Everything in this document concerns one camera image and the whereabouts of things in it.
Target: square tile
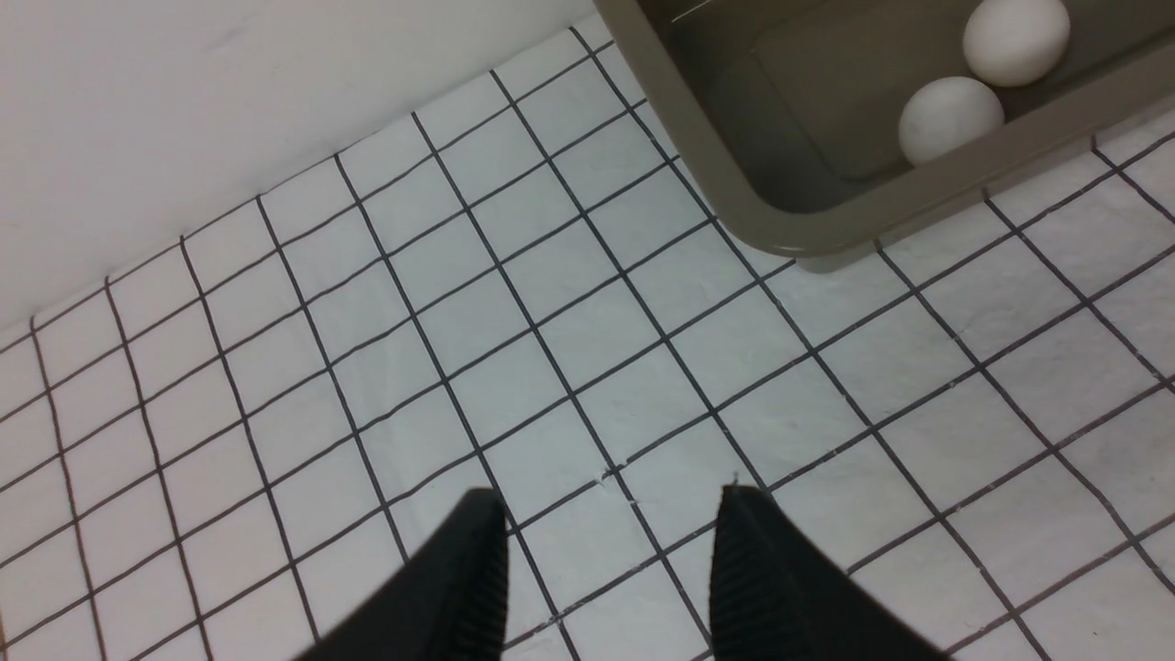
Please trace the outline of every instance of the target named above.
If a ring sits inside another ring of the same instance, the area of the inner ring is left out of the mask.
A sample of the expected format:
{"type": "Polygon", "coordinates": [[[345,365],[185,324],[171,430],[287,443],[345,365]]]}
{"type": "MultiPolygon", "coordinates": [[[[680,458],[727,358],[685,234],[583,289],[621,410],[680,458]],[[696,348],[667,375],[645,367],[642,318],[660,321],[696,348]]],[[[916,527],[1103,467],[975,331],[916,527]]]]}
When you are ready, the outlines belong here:
{"type": "Polygon", "coordinates": [[[536,323],[617,274],[583,222],[510,259],[505,269],[536,323]]]}
{"type": "Polygon", "coordinates": [[[127,416],[67,452],[66,468],[79,514],[154,471],[142,416],[127,416]]]}
{"type": "Polygon", "coordinates": [[[132,340],[129,348],[143,398],[150,398],[216,358],[216,343],[200,303],[188,305],[152,328],[132,340]]]}
{"type": "Polygon", "coordinates": [[[282,243],[325,222],[354,202],[334,158],[303,170],[261,196],[269,224],[282,243]]]}
{"type": "Polygon", "coordinates": [[[130,659],[196,618],[175,551],[98,593],[94,601],[110,659],[130,659]]]}
{"type": "Polygon", "coordinates": [[[310,325],[301,313],[233,350],[228,364],[247,412],[324,367],[310,325]]]}
{"type": "Polygon", "coordinates": [[[1097,309],[1160,372],[1175,375],[1175,258],[1114,289],[1097,309]]]}
{"type": "Polygon", "coordinates": [[[542,158],[517,113],[499,114],[441,154],[470,205],[537,166],[542,158]]]}
{"type": "Polygon", "coordinates": [[[555,158],[579,203],[589,209],[664,162],[631,116],[613,121],[555,158]]]}
{"type": "Polygon", "coordinates": [[[515,429],[566,393],[533,336],[511,343],[452,380],[478,443],[515,429]]]}
{"type": "Polygon", "coordinates": [[[402,565],[383,517],[371,518],[300,562],[298,573],[318,632],[338,626],[402,565]]]}
{"type": "Polygon", "coordinates": [[[408,305],[388,268],[377,263],[355,279],[310,303],[314,326],[330,360],[408,318],[408,305]]]}
{"type": "Polygon", "coordinates": [[[1160,391],[1065,448],[1135,532],[1175,512],[1173,411],[1175,397],[1160,391]]]}
{"type": "Polygon", "coordinates": [[[518,303],[496,270],[424,310],[419,318],[445,375],[526,330],[518,303]]]}
{"type": "Polygon", "coordinates": [[[458,217],[391,257],[404,294],[424,306],[494,267],[468,217],[458,217]]]}
{"type": "Polygon", "coordinates": [[[358,427],[385,416],[441,380],[411,323],[347,357],[335,366],[335,376],[347,398],[344,406],[358,427]]]}
{"type": "Polygon", "coordinates": [[[931,518],[881,446],[867,439],[776,492],[784,514],[847,567],[931,518]]]}
{"type": "Polygon", "coordinates": [[[262,488],[242,429],[201,447],[163,472],[180,534],[223,513],[262,488]]]}
{"type": "Polygon", "coordinates": [[[351,433],[329,375],[315,377],[254,413],[249,430],[270,481],[351,433]]]}
{"type": "Polygon", "coordinates": [[[576,217],[577,211],[555,171],[544,166],[478,203],[474,215],[495,254],[506,259],[576,217]]]}
{"type": "Polygon", "coordinates": [[[570,404],[564,404],[511,434],[485,453],[502,497],[519,522],[607,471],[591,434],[570,404]],[[536,479],[535,471],[543,472],[536,479]]]}
{"type": "Polygon", "coordinates": [[[916,299],[907,299],[824,351],[828,367],[874,423],[972,367],[916,299]]]}
{"type": "Polygon", "coordinates": [[[289,562],[264,495],[183,540],[183,551],[203,613],[289,562]]]}
{"type": "Polygon", "coordinates": [[[1052,458],[951,522],[1015,605],[1123,541],[1097,499],[1052,458]]]}
{"type": "Polygon", "coordinates": [[[1089,311],[1080,311],[991,369],[1053,443],[1155,384],[1089,311]]]}
{"type": "Polygon", "coordinates": [[[409,115],[351,144],[338,154],[338,158],[355,191],[367,196],[408,171],[429,153],[424,136],[409,115]]]}
{"type": "Polygon", "coordinates": [[[713,521],[724,486],[752,483],[713,420],[673,437],[626,466],[623,475],[663,546],[713,521]]]}
{"type": "Polygon", "coordinates": [[[249,201],[184,237],[183,247],[207,290],[274,251],[274,240],[261,209],[249,201]]]}
{"type": "Polygon", "coordinates": [[[351,209],[283,248],[304,299],[340,284],[380,258],[363,214],[351,209]]]}
{"type": "Polygon", "coordinates": [[[980,376],[960,382],[884,432],[889,447],[940,510],[1045,451],[980,376]]]}
{"type": "Polygon", "coordinates": [[[653,555],[613,479],[528,526],[524,534],[560,611],[653,555]]]}
{"type": "Polygon", "coordinates": [[[518,109],[552,154],[624,113],[624,104],[589,60],[519,101],[518,109]]]}
{"type": "Polygon", "coordinates": [[[768,485],[865,431],[865,424],[814,360],[805,360],[751,391],[721,416],[768,485]]]}
{"type": "Polygon", "coordinates": [[[461,201],[436,158],[429,158],[363,202],[388,252],[461,211],[461,201]]]}
{"type": "Polygon", "coordinates": [[[919,533],[853,580],[940,649],[1005,614],[979,567],[942,526],[919,533]]]}
{"type": "Polygon", "coordinates": [[[572,389],[659,340],[649,315],[619,281],[559,312],[540,332],[572,389]]]}
{"type": "Polygon", "coordinates": [[[1025,235],[1090,295],[1175,244],[1175,224],[1114,177],[1049,214],[1025,235]]]}
{"type": "Polygon", "coordinates": [[[1025,614],[1054,659],[1161,659],[1175,600],[1134,551],[1066,586],[1025,614]]]}
{"type": "Polygon", "coordinates": [[[380,506],[358,446],[343,444],[274,487],[295,558],[380,506]]]}
{"type": "Polygon", "coordinates": [[[622,464],[706,413],[672,355],[658,348],[579,394],[612,460],[622,464]]]}
{"type": "Polygon", "coordinates": [[[576,611],[566,626],[584,661],[626,655],[677,661],[706,650],[706,641],[660,565],[576,611]]]}
{"type": "Polygon", "coordinates": [[[673,345],[714,406],[804,353],[792,328],[759,289],[690,325],[673,345]]]}

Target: white wall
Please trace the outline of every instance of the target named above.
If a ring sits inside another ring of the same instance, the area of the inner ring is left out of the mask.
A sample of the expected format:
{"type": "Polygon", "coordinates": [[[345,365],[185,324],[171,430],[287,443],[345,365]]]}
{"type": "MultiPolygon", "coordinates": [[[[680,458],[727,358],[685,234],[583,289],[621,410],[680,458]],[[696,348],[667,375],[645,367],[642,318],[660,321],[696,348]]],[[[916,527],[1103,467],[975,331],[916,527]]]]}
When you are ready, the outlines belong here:
{"type": "Polygon", "coordinates": [[[590,9],[590,0],[0,2],[0,328],[590,9]]]}

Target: egg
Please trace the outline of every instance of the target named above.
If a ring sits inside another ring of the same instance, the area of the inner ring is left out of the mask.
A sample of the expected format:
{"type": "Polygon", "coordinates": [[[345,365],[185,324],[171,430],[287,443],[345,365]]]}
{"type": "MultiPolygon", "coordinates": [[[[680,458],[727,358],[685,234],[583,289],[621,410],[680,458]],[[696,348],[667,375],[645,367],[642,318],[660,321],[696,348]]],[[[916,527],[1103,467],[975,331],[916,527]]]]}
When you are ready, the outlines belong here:
{"type": "Polygon", "coordinates": [[[1001,126],[1003,106],[992,88],[973,77],[942,77],[906,103],[898,121],[898,142],[916,166],[1001,126]]]}
{"type": "Polygon", "coordinates": [[[983,0],[967,21],[962,54],[980,80],[1019,87],[1053,70],[1065,56],[1069,29],[1061,0],[983,0]]]}

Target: tiled floor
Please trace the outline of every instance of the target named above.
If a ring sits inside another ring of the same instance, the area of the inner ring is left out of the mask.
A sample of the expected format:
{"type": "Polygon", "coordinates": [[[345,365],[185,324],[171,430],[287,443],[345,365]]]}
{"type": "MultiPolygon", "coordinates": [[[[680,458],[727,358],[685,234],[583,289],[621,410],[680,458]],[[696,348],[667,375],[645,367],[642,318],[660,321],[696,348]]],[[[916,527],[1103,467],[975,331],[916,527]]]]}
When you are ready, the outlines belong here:
{"type": "Polygon", "coordinates": [[[1167,657],[1173,130],[818,275],[582,23],[0,340],[9,656],[288,657],[491,485],[508,659],[704,659],[739,480],[958,659],[1167,657]]]}

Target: tile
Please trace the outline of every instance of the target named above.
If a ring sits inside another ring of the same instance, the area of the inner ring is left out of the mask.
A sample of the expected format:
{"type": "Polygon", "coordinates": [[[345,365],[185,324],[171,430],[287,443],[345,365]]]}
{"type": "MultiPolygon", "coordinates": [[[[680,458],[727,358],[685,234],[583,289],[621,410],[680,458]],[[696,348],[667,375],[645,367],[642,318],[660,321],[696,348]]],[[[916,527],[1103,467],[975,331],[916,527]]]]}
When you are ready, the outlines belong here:
{"type": "Polygon", "coordinates": [[[274,251],[274,240],[256,202],[249,201],[183,238],[204,290],[274,251]]]}
{"type": "Polygon", "coordinates": [[[884,433],[940,510],[986,488],[1045,451],[980,376],[960,382],[902,416],[884,433]]]}
{"type": "Polygon", "coordinates": [[[327,158],[262,195],[260,203],[277,240],[284,243],[354,201],[335,160],[327,158]]]}
{"type": "Polygon", "coordinates": [[[653,555],[613,479],[528,526],[524,534],[560,611],[653,555]]]}
{"type": "Polygon", "coordinates": [[[401,117],[338,154],[347,177],[360,196],[403,175],[429,155],[411,115],[401,117]]]}
{"type": "Polygon", "coordinates": [[[1085,310],[996,362],[991,373],[1053,443],[1155,384],[1085,310]]]}
{"type": "Polygon", "coordinates": [[[94,601],[110,659],[130,659],[196,618],[175,551],[98,593],[94,601]]]}
{"type": "Polygon", "coordinates": [[[436,158],[429,158],[363,202],[380,245],[391,252],[461,211],[436,158]]]}
{"type": "Polygon", "coordinates": [[[133,413],[66,453],[79,513],[155,470],[155,453],[142,416],[133,413]]]}
{"type": "Polygon", "coordinates": [[[36,332],[49,384],[59,384],[122,344],[106,294],[94,296],[36,332]]]}
{"type": "Polygon", "coordinates": [[[310,299],[380,258],[363,214],[351,209],[283,248],[302,297],[310,299]]]}
{"type": "Polygon", "coordinates": [[[78,538],[69,528],[0,569],[5,635],[14,639],[85,595],[78,538]]]}
{"type": "Polygon", "coordinates": [[[147,403],[147,419],[160,460],[167,463],[240,421],[241,411],[217,362],[147,403]]]}
{"type": "Polygon", "coordinates": [[[157,478],[89,513],[79,527],[95,586],[113,580],[175,540],[157,478]]]}
{"type": "Polygon", "coordinates": [[[213,615],[206,626],[217,661],[289,659],[314,643],[290,573],[213,615]]]}
{"type": "Polygon", "coordinates": [[[1114,177],[1029,227],[1025,236],[1092,295],[1175,244],[1175,224],[1114,177]]]}
{"type": "Polygon", "coordinates": [[[1097,499],[1054,459],[968,505],[951,522],[1015,605],[1123,541],[1097,499]]]}
{"type": "Polygon", "coordinates": [[[468,217],[458,217],[391,257],[404,295],[419,309],[494,267],[468,217]]]}
{"type": "Polygon", "coordinates": [[[1097,309],[1160,372],[1175,375],[1175,258],[1114,289],[1097,309]]]}
{"type": "Polygon", "coordinates": [[[774,303],[758,289],[690,325],[673,345],[714,406],[804,353],[774,303]]]}
{"type": "Polygon", "coordinates": [[[502,113],[446,148],[441,160],[472,205],[537,166],[542,155],[517,113],[502,113]]]}
{"type": "Polygon", "coordinates": [[[1169,654],[1175,599],[1133,551],[1025,614],[1053,659],[1160,659],[1169,654]]]}
{"type": "Polygon", "coordinates": [[[270,256],[208,292],[208,308],[216,326],[216,337],[224,351],[297,306],[297,294],[294,292],[289,274],[278,255],[270,256]]]}
{"type": "Polygon", "coordinates": [[[873,439],[784,485],[776,501],[840,567],[862,560],[931,518],[873,439]]]}
{"type": "Polygon", "coordinates": [[[543,149],[553,154],[624,113],[624,104],[591,60],[518,102],[543,149]]]}
{"type": "Polygon", "coordinates": [[[419,487],[474,452],[449,393],[436,389],[361,434],[383,498],[419,487]]]}
{"type": "Polygon", "coordinates": [[[364,427],[439,382],[416,326],[402,325],[335,366],[345,406],[364,427]]]}
{"type": "Polygon", "coordinates": [[[658,348],[579,394],[612,459],[629,458],[706,413],[672,355],[658,348]]]}
{"type": "Polygon", "coordinates": [[[518,303],[496,270],[424,310],[419,319],[445,375],[526,330],[518,303]]]}
{"type": "Polygon", "coordinates": [[[1175,513],[1173,411],[1175,397],[1160,391],[1065,448],[1135,532],[1175,513]]]}
{"type": "Polygon", "coordinates": [[[721,416],[768,485],[865,431],[844,396],[811,359],[734,402],[721,416]]]}
{"type": "Polygon", "coordinates": [[[510,259],[505,270],[536,323],[617,274],[583,222],[510,259]]]}
{"type": "Polygon", "coordinates": [[[580,389],[659,340],[624,282],[612,282],[540,330],[572,389],[580,389]]]}
{"type": "Polygon", "coordinates": [[[752,282],[712,227],[704,227],[629,275],[666,333],[752,282]]]}
{"type": "Polygon", "coordinates": [[[592,223],[624,268],[706,220],[671,168],[662,168],[591,211],[592,223]]]}
{"type": "Polygon", "coordinates": [[[244,430],[237,427],[163,472],[180,534],[261,491],[244,430]]]}
{"type": "Polygon", "coordinates": [[[874,423],[972,367],[942,326],[913,298],[853,330],[822,356],[874,423]]]}
{"type": "Polygon", "coordinates": [[[122,279],[112,282],[110,295],[115,313],[129,339],[196,299],[199,292],[183,252],[173,248],[122,279]]]}
{"type": "Polygon", "coordinates": [[[408,318],[404,297],[383,263],[317,298],[309,309],[330,360],[390,332],[408,318]]]}
{"type": "Polygon", "coordinates": [[[310,325],[301,313],[233,350],[228,364],[246,412],[256,411],[324,367],[310,325]]]}
{"type": "Polygon", "coordinates": [[[713,420],[665,441],[623,475],[663,546],[713,521],[724,486],[753,483],[713,420]]]}
{"type": "Polygon", "coordinates": [[[128,346],[143,398],[155,396],[216,358],[216,343],[200,303],[188,305],[128,346]]]}
{"type": "Polygon", "coordinates": [[[338,626],[362,605],[403,561],[383,517],[298,564],[306,596],[321,633],[338,626]]]}
{"type": "Polygon", "coordinates": [[[584,661],[622,654],[676,661],[706,650],[706,641],[660,565],[612,588],[565,622],[584,661]]]}
{"type": "Polygon", "coordinates": [[[515,432],[486,451],[485,459],[519,522],[599,480],[607,471],[591,434],[570,404],[515,432]]]}
{"type": "Polygon", "coordinates": [[[834,270],[788,268],[767,285],[812,345],[821,345],[908,289],[877,254],[834,270]]]}
{"type": "Polygon", "coordinates": [[[295,558],[380,506],[358,446],[350,443],[275,486],[274,499],[295,558]]]}
{"type": "Polygon", "coordinates": [[[249,430],[270,480],[351,433],[329,375],[315,377],[249,417],[249,430]]]}
{"type": "Polygon", "coordinates": [[[183,540],[183,551],[203,613],[288,562],[273,508],[264,495],[183,540]]]}
{"type": "Polygon", "coordinates": [[[1006,613],[979,567],[942,526],[919,533],[853,580],[940,649],[1006,613]]]}
{"type": "Polygon", "coordinates": [[[607,124],[555,158],[555,166],[585,208],[593,207],[663,162],[631,116],[607,124]]]}

